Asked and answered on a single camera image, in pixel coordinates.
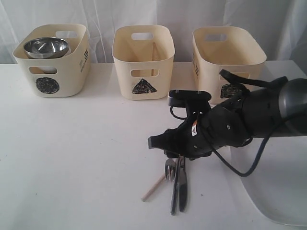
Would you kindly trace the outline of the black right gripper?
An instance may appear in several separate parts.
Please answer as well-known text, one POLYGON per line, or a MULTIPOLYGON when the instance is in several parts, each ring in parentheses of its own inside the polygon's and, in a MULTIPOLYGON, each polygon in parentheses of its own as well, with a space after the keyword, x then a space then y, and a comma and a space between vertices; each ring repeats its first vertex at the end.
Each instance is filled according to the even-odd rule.
POLYGON ((198 159, 224 146, 243 147, 252 141, 246 120, 248 99, 241 95, 210 107, 209 101, 186 102, 182 123, 148 138, 150 149, 160 149, 169 158, 198 159))

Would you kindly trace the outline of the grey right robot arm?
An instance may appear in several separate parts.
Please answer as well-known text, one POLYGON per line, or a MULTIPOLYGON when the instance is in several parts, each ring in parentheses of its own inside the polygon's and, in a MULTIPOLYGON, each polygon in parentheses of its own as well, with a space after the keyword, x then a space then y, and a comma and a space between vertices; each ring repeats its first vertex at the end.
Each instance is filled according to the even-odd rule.
POLYGON ((197 159, 224 146, 240 148, 254 138, 305 136, 306 87, 305 79, 282 77, 255 91, 244 88, 214 107, 208 92, 172 90, 169 106, 185 108, 187 117, 177 128, 149 137, 148 146, 170 158, 197 159))

